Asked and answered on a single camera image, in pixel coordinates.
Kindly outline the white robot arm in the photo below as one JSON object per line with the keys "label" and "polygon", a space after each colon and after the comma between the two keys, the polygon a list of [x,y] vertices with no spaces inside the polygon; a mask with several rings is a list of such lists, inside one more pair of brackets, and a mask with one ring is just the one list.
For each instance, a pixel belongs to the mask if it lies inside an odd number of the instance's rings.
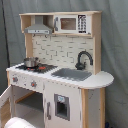
{"label": "white robot arm", "polygon": [[4,128],[36,128],[36,127],[22,118],[13,117],[5,124]]}

